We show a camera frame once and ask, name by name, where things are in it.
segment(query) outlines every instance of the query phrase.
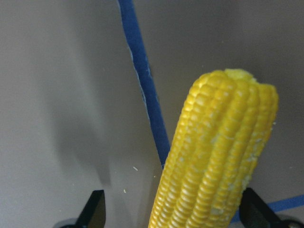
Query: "black object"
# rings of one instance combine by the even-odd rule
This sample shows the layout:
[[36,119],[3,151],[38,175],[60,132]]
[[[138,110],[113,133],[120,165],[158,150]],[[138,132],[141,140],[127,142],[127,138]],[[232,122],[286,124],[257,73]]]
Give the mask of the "black object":
[[104,228],[105,227],[105,192],[93,191],[76,224],[61,228]]
[[298,221],[282,221],[251,188],[243,192],[239,217],[245,228],[304,228]]

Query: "blue tape strip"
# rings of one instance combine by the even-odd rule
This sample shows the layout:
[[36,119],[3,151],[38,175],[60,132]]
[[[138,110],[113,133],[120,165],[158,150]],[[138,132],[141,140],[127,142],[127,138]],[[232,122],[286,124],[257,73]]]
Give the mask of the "blue tape strip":
[[120,6],[125,37],[137,72],[137,78],[140,83],[142,97],[147,109],[158,156],[161,160],[161,166],[164,167],[170,150],[170,143],[163,122],[154,82],[150,73],[148,58],[137,23],[134,5],[132,0],[118,0],[118,3]]
[[[271,208],[273,212],[279,212],[282,210],[288,210],[291,208],[297,208],[300,206],[304,206],[304,195],[296,196],[288,199],[279,200],[277,202],[269,203],[268,206]],[[234,217],[231,220],[231,223],[233,222],[239,222],[239,214],[238,211],[234,215]]]

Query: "corn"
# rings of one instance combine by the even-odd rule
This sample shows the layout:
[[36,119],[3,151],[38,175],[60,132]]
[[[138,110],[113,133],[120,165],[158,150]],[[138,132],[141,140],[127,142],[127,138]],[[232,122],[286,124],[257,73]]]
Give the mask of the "corn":
[[241,69],[202,75],[184,103],[149,228],[225,228],[278,109],[272,85]]

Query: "blue tape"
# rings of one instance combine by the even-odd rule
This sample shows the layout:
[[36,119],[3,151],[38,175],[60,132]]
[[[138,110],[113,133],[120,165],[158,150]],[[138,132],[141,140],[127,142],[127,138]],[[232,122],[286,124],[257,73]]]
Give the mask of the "blue tape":
[[161,166],[164,167],[170,143],[162,118],[161,107],[157,99],[154,82],[150,73],[148,58],[144,49],[143,39],[137,23],[132,0],[118,0],[122,16],[124,34],[130,48],[131,57],[142,91],[148,118]]
[[[291,208],[297,208],[300,206],[304,206],[304,195],[296,196],[288,199],[279,200],[276,202],[269,203],[268,206],[271,208],[273,212],[279,212],[282,210],[288,210]],[[231,223],[233,222],[239,222],[239,214],[238,211],[234,215],[234,217],[231,220]]]

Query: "ear of corn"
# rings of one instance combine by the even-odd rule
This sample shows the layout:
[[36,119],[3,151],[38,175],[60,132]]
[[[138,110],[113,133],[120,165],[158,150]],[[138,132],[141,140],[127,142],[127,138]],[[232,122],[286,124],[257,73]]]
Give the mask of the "ear of corn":
[[184,103],[149,228],[225,228],[236,212],[278,109],[272,85],[248,72],[202,75]]

